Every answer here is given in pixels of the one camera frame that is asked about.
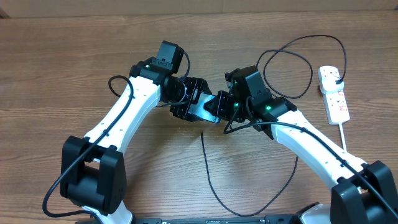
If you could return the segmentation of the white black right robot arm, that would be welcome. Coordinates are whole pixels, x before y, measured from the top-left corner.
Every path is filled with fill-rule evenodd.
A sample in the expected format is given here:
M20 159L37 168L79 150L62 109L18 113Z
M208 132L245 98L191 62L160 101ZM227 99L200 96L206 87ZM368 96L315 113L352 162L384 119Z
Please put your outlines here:
M239 129L265 132L301 158L329 188L331 202L304 209L296 214L297 223L397 223L397 189L388 166L349 154L285 98L259 90L203 93L200 100L213 121L249 120Z

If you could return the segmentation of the blue Galaxy smartphone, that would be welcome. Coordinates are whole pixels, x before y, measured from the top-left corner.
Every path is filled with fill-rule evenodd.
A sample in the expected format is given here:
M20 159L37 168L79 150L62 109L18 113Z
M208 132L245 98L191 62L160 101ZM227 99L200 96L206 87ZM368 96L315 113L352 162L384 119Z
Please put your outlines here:
M213 116L204 107L205 103L212 100L214 97L215 97L214 95L208 95L206 93L201 93L198 103L190 105L188 114L193 115L194 118L198 118L200 120L205 120L205 121L209 121L209 122L216 123L216 124L219 123L221 120L218 117Z

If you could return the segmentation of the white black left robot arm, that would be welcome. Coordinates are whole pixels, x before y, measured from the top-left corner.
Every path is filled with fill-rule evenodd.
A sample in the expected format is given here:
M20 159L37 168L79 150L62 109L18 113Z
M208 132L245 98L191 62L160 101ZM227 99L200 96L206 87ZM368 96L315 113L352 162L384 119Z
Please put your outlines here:
M187 121L220 119L204 109L213 99L201 78L174 77L175 69L139 62L126 77L127 86L108 114L83 138L70 136L62 148L60 194L89 214L93 223L132 223L123 199L127 189L124 154L149 111L169 106Z

